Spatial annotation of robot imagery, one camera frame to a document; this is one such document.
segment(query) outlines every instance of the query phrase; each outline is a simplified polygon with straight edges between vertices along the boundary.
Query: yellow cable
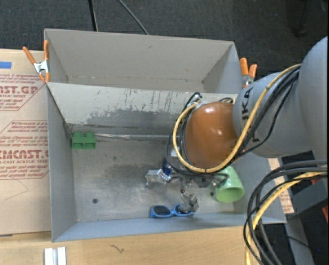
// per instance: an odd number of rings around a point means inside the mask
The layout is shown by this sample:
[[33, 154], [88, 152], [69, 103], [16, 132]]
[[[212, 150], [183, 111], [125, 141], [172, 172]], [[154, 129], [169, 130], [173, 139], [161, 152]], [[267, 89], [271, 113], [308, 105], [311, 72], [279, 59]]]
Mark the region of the yellow cable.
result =
[[216, 167], [213, 168], [208, 168], [208, 169], [204, 169], [204, 168], [198, 168], [195, 167], [191, 164], [189, 164], [180, 154], [179, 149], [178, 149], [178, 145], [177, 145], [177, 130], [179, 127], [180, 122], [183, 120], [183, 118], [189, 113], [189, 111], [191, 111], [196, 105], [197, 103], [194, 103], [192, 105], [190, 105], [189, 107], [187, 107], [183, 113], [179, 116], [179, 118], [176, 121], [176, 124], [174, 125], [174, 129], [173, 129], [173, 136], [172, 136], [172, 141], [173, 141], [173, 147], [174, 150], [177, 154], [178, 159], [180, 160], [180, 162], [186, 166], [186, 168], [191, 169], [192, 171], [195, 172], [200, 172], [200, 173], [213, 173], [213, 172], [218, 172], [221, 169], [223, 169], [224, 167], [226, 167], [227, 163], [230, 162], [230, 160], [234, 157], [234, 155], [237, 153], [238, 149], [240, 148], [240, 146], [243, 143], [243, 139], [245, 138], [246, 134], [248, 133], [248, 129], [251, 126], [251, 123], [253, 122], [253, 118], [255, 117], [255, 114], [259, 108], [259, 106], [261, 105], [263, 98], [265, 97], [265, 95], [268, 93], [269, 89], [271, 88], [272, 85], [274, 85], [276, 83], [277, 80], [279, 80], [281, 77], [283, 77], [286, 73], [288, 73], [289, 71], [293, 70], [294, 68], [300, 66], [300, 64], [291, 66], [289, 68], [287, 68], [286, 70], [282, 71], [279, 75], [277, 75], [264, 89], [264, 91], [262, 92], [262, 94], [259, 96], [255, 106], [252, 109], [252, 112], [247, 120], [247, 123], [245, 124], [242, 133], [240, 135], [240, 137], [237, 140], [237, 143], [235, 145], [235, 147], [233, 148], [233, 150], [231, 151], [231, 153], [227, 156], [227, 158], [220, 163], [219, 165], [217, 165]]
[[[297, 179], [298, 178], [309, 178], [309, 177], [313, 177], [313, 176], [317, 176], [317, 175], [325, 175], [327, 174], [326, 172], [308, 172], [308, 173], [304, 173], [298, 177], [296, 177]], [[260, 218], [263, 216], [264, 212], [266, 211], [266, 209], [272, 204], [272, 202], [276, 199], [276, 197], [278, 197], [282, 192], [284, 192], [285, 190], [287, 190], [289, 187], [293, 186], [294, 184], [297, 184], [299, 183], [301, 180], [299, 181], [293, 181], [293, 182], [289, 182], [289, 183], [286, 183], [282, 186], [280, 186], [279, 188], [277, 188], [270, 196], [269, 198], [262, 204], [261, 208], [258, 210], [256, 216], [254, 217], [253, 219], [253, 229], [255, 230]], [[248, 236], [247, 236], [247, 239], [248, 239], [248, 243], [249, 245], [251, 245], [251, 235], [250, 233], [248, 233]], [[249, 249], [248, 247], [246, 247], [246, 265], [250, 265], [251, 264], [251, 261], [250, 261], [250, 252], [249, 252]]]

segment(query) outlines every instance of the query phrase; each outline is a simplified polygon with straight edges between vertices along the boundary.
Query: sunglasses lens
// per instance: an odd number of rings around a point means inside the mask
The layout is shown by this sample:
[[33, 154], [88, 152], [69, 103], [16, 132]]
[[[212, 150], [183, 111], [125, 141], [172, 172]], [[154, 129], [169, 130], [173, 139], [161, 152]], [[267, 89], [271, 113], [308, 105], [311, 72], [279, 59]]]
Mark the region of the sunglasses lens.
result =
[[167, 216], [171, 213], [171, 211], [165, 206], [154, 206], [153, 211], [158, 216]]

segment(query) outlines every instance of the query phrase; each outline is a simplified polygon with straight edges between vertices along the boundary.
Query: brown padded cover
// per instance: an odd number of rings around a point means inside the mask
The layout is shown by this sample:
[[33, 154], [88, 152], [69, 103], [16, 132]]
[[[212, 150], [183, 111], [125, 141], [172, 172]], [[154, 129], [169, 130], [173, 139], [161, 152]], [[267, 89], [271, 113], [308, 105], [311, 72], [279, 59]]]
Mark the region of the brown padded cover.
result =
[[232, 103], [211, 102], [196, 109], [189, 117], [184, 142], [193, 166], [216, 167], [231, 153], [238, 140], [232, 110]]

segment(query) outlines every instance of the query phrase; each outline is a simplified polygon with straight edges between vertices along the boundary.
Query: blue sunglasses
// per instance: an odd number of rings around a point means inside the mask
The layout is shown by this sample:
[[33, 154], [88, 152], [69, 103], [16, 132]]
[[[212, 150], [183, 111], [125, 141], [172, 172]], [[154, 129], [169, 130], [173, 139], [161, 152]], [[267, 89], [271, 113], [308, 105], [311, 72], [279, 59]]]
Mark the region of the blue sunglasses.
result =
[[178, 217], [185, 217], [185, 216], [191, 216], [194, 212], [190, 211], [188, 213], [184, 213], [179, 210], [179, 204], [177, 204], [173, 210], [171, 211], [170, 208], [163, 205], [155, 205], [151, 207], [150, 210], [150, 217], [151, 218], [168, 218], [172, 216], [178, 216]]

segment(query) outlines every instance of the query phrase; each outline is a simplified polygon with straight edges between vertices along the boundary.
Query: cardboard sheet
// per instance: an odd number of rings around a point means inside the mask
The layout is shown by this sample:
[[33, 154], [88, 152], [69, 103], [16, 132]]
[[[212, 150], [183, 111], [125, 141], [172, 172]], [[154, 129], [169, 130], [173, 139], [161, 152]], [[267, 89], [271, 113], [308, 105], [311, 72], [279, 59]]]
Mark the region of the cardboard sheet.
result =
[[49, 231], [46, 86], [22, 50], [0, 62], [11, 63], [0, 68], [0, 235]]

